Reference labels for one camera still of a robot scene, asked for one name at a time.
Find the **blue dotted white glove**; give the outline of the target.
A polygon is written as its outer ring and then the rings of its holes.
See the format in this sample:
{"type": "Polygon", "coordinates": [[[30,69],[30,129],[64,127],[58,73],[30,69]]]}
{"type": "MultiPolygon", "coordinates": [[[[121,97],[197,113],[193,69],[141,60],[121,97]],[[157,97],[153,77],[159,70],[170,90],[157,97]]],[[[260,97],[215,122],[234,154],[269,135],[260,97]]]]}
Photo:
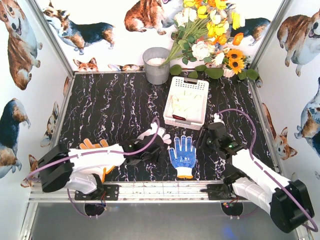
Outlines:
{"type": "Polygon", "coordinates": [[[193,168],[197,163],[196,148],[191,136],[182,135],[174,138],[174,147],[169,148],[169,159],[177,171],[177,178],[192,179],[193,168]]]}

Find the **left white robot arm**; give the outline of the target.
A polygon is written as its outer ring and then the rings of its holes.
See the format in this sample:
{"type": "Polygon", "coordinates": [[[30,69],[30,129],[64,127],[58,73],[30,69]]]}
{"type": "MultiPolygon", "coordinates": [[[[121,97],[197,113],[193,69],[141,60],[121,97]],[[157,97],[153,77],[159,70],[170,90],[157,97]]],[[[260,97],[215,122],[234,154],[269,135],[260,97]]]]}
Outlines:
{"type": "Polygon", "coordinates": [[[139,136],[108,147],[67,149],[59,144],[38,162],[42,191],[75,190],[87,200],[101,199],[112,167],[157,162],[171,144],[169,134],[139,136]]]}

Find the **orange palm white glove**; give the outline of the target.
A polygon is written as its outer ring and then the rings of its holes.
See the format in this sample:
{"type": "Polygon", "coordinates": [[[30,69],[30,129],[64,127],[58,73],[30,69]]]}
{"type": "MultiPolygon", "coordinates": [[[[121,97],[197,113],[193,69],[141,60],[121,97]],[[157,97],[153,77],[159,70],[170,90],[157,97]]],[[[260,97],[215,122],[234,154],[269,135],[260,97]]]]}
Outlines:
{"type": "MultiPolygon", "coordinates": [[[[100,140],[99,143],[92,143],[88,138],[84,139],[82,143],[79,144],[79,148],[81,150],[87,149],[96,149],[96,148],[104,148],[108,147],[109,144],[105,139],[100,140]]],[[[106,179],[106,175],[108,175],[115,168],[114,165],[108,165],[103,167],[103,169],[98,168],[98,175],[100,176],[101,182],[104,183],[106,179]]]]}

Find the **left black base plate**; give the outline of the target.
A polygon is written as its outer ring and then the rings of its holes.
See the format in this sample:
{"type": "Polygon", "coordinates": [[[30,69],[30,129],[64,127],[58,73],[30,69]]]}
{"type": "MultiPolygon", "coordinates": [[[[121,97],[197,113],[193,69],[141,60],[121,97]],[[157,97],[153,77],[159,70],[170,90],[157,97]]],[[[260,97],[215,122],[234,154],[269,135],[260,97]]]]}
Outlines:
{"type": "Polygon", "coordinates": [[[84,194],[76,191],[74,199],[76,201],[117,201],[120,193],[118,184],[103,184],[103,189],[97,189],[90,194],[84,194]]]}

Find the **small sunflower pot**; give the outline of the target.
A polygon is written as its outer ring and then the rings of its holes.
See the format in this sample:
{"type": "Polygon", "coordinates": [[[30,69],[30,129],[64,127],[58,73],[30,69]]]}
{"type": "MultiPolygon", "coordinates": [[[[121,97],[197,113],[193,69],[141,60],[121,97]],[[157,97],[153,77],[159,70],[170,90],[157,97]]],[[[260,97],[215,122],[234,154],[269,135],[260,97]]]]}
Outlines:
{"type": "Polygon", "coordinates": [[[222,69],[224,77],[231,78],[234,75],[244,73],[249,68],[251,57],[245,55],[241,50],[227,48],[223,53],[222,69]]]}

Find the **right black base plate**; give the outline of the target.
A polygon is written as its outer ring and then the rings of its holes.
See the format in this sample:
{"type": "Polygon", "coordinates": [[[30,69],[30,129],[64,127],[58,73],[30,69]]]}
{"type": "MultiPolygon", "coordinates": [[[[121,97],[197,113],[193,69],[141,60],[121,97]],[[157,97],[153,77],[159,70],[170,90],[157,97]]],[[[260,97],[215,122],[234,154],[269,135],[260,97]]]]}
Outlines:
{"type": "Polygon", "coordinates": [[[232,184],[236,180],[242,177],[239,173],[234,173],[230,176],[225,177],[222,183],[207,184],[206,188],[200,190],[202,193],[206,193],[209,200],[232,200],[237,199],[238,196],[235,194],[232,184]]]}

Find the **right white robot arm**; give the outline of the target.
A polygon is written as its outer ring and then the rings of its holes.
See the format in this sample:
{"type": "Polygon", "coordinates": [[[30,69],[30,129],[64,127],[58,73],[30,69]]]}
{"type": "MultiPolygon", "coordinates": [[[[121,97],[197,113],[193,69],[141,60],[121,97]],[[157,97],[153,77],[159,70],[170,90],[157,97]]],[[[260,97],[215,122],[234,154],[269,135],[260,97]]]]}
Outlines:
{"type": "Polygon", "coordinates": [[[264,210],[282,232],[290,233],[315,216],[306,185],[266,166],[244,144],[233,140],[223,123],[203,126],[194,146],[203,152],[217,153],[230,164],[223,187],[264,210]]]}

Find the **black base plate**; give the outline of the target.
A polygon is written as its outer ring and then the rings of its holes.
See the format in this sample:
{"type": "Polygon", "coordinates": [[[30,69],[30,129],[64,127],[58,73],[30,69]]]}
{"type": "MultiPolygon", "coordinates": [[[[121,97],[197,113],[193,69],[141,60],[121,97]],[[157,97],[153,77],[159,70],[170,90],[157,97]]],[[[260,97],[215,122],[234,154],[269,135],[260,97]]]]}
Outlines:
{"type": "Polygon", "coordinates": [[[202,193],[206,193],[209,200],[232,200],[237,199],[238,196],[235,194],[232,184],[236,180],[242,177],[239,173],[234,173],[230,176],[225,177],[222,183],[207,184],[206,188],[200,190],[202,193]]]}
{"type": "Polygon", "coordinates": [[[90,194],[84,194],[76,191],[74,199],[76,201],[117,201],[120,193],[118,184],[103,184],[103,189],[97,189],[90,194]]]}

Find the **artificial flower bouquet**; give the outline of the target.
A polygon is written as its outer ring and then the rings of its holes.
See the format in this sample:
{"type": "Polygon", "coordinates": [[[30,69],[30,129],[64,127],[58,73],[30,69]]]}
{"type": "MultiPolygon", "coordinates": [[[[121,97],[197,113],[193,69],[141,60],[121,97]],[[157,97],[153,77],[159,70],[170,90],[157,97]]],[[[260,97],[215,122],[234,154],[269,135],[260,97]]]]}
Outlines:
{"type": "Polygon", "coordinates": [[[229,0],[184,0],[183,8],[173,19],[176,31],[172,32],[173,44],[168,57],[162,63],[181,59],[189,62],[215,62],[223,46],[231,38],[232,30],[244,27],[246,20],[229,0]]]}

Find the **white perforated storage basket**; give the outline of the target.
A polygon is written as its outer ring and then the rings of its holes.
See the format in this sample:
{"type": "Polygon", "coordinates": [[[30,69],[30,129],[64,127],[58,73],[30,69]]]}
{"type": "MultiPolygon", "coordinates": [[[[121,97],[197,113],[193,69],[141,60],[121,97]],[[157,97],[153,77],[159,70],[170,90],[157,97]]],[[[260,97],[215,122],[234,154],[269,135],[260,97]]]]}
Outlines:
{"type": "Polygon", "coordinates": [[[174,76],[163,111],[166,125],[199,131],[205,123],[209,82],[174,76]]]}

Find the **cream glove red cuff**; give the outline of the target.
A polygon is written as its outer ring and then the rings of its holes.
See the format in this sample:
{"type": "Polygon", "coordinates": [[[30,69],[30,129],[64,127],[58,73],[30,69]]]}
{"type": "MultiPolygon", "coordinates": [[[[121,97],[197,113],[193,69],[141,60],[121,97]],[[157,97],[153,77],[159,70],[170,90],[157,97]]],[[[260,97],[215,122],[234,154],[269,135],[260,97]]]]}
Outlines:
{"type": "Polygon", "coordinates": [[[177,120],[189,120],[198,108],[202,107],[202,97],[185,90],[180,94],[173,94],[170,98],[172,117],[177,120]]]}

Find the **grey metal bucket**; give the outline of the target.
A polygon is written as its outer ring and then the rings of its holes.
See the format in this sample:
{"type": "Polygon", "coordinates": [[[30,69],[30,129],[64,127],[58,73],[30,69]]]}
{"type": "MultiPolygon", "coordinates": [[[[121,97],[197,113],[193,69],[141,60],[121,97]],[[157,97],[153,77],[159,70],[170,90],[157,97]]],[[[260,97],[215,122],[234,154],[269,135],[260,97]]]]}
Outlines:
{"type": "Polygon", "coordinates": [[[153,85],[162,85],[168,78],[170,73],[170,63],[166,62],[170,51],[163,47],[151,47],[147,49],[142,59],[146,79],[153,85]]]}

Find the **plain white knit glove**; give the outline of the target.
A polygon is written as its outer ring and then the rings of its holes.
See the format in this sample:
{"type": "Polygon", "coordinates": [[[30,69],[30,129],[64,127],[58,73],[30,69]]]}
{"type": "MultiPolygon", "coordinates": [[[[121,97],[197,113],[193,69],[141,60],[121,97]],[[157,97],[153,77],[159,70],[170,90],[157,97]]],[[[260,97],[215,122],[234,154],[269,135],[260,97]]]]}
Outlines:
{"type": "MultiPolygon", "coordinates": [[[[151,135],[151,128],[149,128],[149,129],[146,130],[145,132],[141,133],[141,134],[137,137],[137,139],[138,139],[138,140],[143,140],[144,137],[150,136],[150,135],[151,135]]],[[[172,143],[171,136],[170,136],[170,134],[168,134],[168,133],[165,133],[165,135],[164,135],[163,137],[161,137],[161,138],[162,138],[163,142],[164,142],[165,144],[167,144],[167,145],[170,145],[170,144],[172,143]]]]}

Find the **front aluminium rail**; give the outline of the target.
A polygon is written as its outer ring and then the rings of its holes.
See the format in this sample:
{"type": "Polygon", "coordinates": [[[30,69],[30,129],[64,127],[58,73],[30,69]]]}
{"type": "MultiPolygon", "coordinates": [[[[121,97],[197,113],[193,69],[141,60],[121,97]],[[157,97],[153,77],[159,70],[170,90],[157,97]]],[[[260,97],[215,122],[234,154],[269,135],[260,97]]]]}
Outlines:
{"type": "MultiPolygon", "coordinates": [[[[111,200],[105,197],[102,202],[106,203],[208,203],[213,202],[229,202],[233,197],[224,197],[222,195],[209,200],[207,192],[201,191],[207,189],[207,185],[221,187],[222,180],[213,181],[137,181],[137,182],[107,182],[107,185],[119,185],[118,199],[111,200]]],[[[69,190],[70,196],[74,203],[101,204],[99,199],[79,200],[76,197],[75,190],[69,190]]],[[[240,192],[239,202],[252,202],[255,204],[264,203],[264,195],[262,193],[257,196],[249,191],[240,192]]],[[[69,197],[65,188],[51,192],[42,192],[41,185],[35,183],[31,188],[28,199],[29,203],[69,203],[69,197]]]]}

